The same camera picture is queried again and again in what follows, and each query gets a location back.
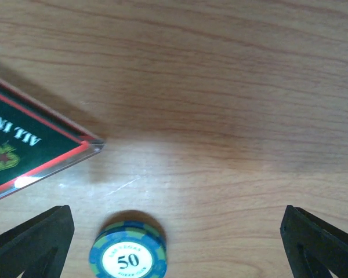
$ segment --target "card box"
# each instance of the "card box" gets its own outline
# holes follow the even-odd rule
[[[99,153],[103,145],[0,79],[0,198]]]

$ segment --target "scratch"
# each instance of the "scratch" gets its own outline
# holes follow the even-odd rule
[[[111,194],[113,194],[113,193],[116,193],[117,191],[121,190],[121,189],[124,188],[124,187],[127,187],[128,185],[132,184],[133,182],[135,182],[135,181],[137,181],[137,180],[140,180],[141,178],[142,178],[142,177],[137,177],[137,178],[135,178],[134,180],[129,181],[129,182],[127,182],[126,184],[121,185],[121,186],[120,186],[119,188],[117,188],[116,190],[113,190],[113,191],[111,191],[110,193],[106,194],[106,196],[111,195]]]

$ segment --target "red border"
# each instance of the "red border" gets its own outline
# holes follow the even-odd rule
[[[73,141],[75,141],[75,142],[80,144],[80,146],[78,146],[78,147],[76,147],[76,148],[74,148],[74,149],[72,149],[72,150],[70,150],[70,151],[68,151],[68,152],[66,152],[66,153],[64,153],[64,154],[62,154],[62,155],[60,155],[60,156],[58,156],[58,157],[56,157],[56,158],[46,162],[46,163],[44,163],[44,164],[42,164],[42,165],[40,165],[40,166],[38,166],[38,167],[36,167],[36,168],[26,172],[26,173],[24,173],[24,174],[22,174],[22,175],[20,175],[20,176],[18,176],[16,178],[14,178],[14,179],[12,179],[11,181],[8,181],[8,182],[0,185],[0,193],[1,192],[5,192],[7,189],[9,189],[18,178],[37,174],[40,171],[48,169],[48,168],[50,168],[50,167],[52,167],[52,166],[54,166],[54,165],[56,165],[56,164],[58,164],[58,163],[60,163],[60,162],[62,162],[64,160],[66,160],[66,159],[68,159],[68,158],[70,158],[70,157],[72,157],[72,156],[74,156],[74,155],[76,155],[78,153],[81,153],[81,152],[85,151],[87,148],[89,148],[89,143],[87,141],[80,141],[76,137],[68,134],[67,132],[65,132],[64,130],[62,130],[59,127],[55,126],[54,124],[48,122],[47,120],[42,119],[37,114],[35,114],[35,113],[31,112],[30,110],[22,107],[21,105],[19,105],[18,103],[14,102],[13,100],[11,100],[11,99],[9,99],[9,98],[1,95],[1,94],[0,94],[0,100],[5,102],[5,103],[7,103],[7,104],[9,104],[12,107],[17,108],[19,111],[27,114],[28,116],[38,120],[39,122],[47,125],[51,129],[59,132],[60,134],[66,136],[69,139],[71,139],[71,140],[73,140]]]
[[[88,142],[86,142],[86,141],[82,142],[81,146],[78,146],[78,147],[76,147],[76,148],[74,148],[74,149],[72,149],[72,150],[70,150],[70,151],[68,151],[68,152],[66,152],[66,153],[64,153],[64,154],[62,154],[62,155],[60,155],[60,156],[58,156],[58,157],[56,157],[56,158],[46,162],[46,163],[38,166],[38,167],[36,167],[36,168],[33,168],[32,170],[28,171],[27,173],[24,173],[24,174],[14,178],[14,179],[12,179],[11,181],[8,181],[8,182],[0,185],[0,193],[5,191],[6,189],[8,189],[10,186],[12,186],[14,184],[14,182],[18,178],[30,177],[30,176],[32,176],[34,174],[37,174],[37,173],[39,173],[42,170],[45,170],[45,169],[48,169],[48,168],[50,168],[50,167],[52,167],[54,165],[57,165],[58,163],[66,160],[67,158],[70,158],[70,157],[72,157],[74,155],[77,155],[78,153],[81,153],[81,152],[85,151],[88,147],[89,147],[89,143]]]
[[[69,139],[81,144],[82,141],[80,141],[79,139],[77,139],[76,137],[68,134],[67,132],[65,132],[64,130],[60,129],[59,127],[53,125],[52,123],[49,123],[47,120],[44,120],[42,119],[40,116],[38,116],[37,114],[31,112],[30,110],[22,107],[21,105],[19,105],[18,103],[14,102],[13,100],[7,98],[7,97],[4,97],[3,95],[0,94],[0,100],[9,104],[10,106],[12,107],[15,107],[17,108],[19,111],[27,114],[28,116],[38,120],[39,122],[47,125],[48,127],[50,127],[51,129],[55,130],[55,131],[58,131],[59,133],[61,133],[62,135],[68,137]]]

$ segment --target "number 50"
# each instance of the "number 50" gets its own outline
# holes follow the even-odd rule
[[[129,265],[132,266],[138,266],[139,264],[139,259],[138,256],[136,254],[130,254],[128,256],[128,261],[124,260],[126,256],[121,256],[118,257],[118,264],[123,264],[122,266],[120,266],[120,269],[125,269],[127,268]]]

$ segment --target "wood grain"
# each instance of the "wood grain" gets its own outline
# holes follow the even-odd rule
[[[168,278],[292,277],[287,204],[348,232],[348,0],[1,0],[0,77],[107,141],[0,201],[0,233],[71,206],[62,278],[124,210]]]

